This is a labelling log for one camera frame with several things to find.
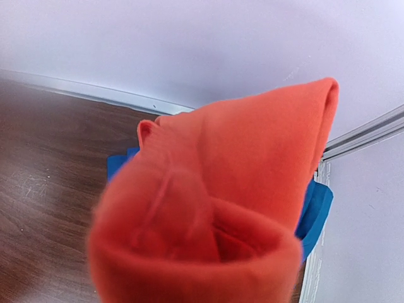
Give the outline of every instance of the orange cloth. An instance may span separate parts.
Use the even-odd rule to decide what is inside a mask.
[[[288,302],[337,99],[328,78],[140,122],[88,240],[102,300]]]

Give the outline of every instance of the orange fabric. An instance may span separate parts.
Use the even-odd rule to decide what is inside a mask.
[[[88,240],[104,302],[288,302],[338,99],[323,79],[142,121]]]

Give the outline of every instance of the rolled fabric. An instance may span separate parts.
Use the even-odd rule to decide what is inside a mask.
[[[326,78],[141,121],[88,238],[101,299],[288,302],[337,100]]]

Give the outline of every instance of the blue object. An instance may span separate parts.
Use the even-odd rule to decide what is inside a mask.
[[[139,152],[139,148],[128,148],[126,155],[110,156],[107,158],[107,178],[108,182],[119,169],[133,156]],[[328,186],[312,180],[306,190],[302,214],[295,231],[296,237],[302,241],[303,261],[316,245],[321,231],[330,212],[333,193]]]
[[[140,151],[140,148],[128,148],[126,155],[109,156],[107,158],[107,179],[108,182],[112,180],[113,176],[119,171],[119,169],[129,161],[133,156]]]
[[[333,192],[328,186],[310,181],[295,231],[296,237],[302,241],[303,261],[307,259],[321,235],[333,198]]]

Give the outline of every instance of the folded orange towel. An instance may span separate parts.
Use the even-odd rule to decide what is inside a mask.
[[[323,79],[142,121],[88,240],[104,302],[288,302],[338,99]]]

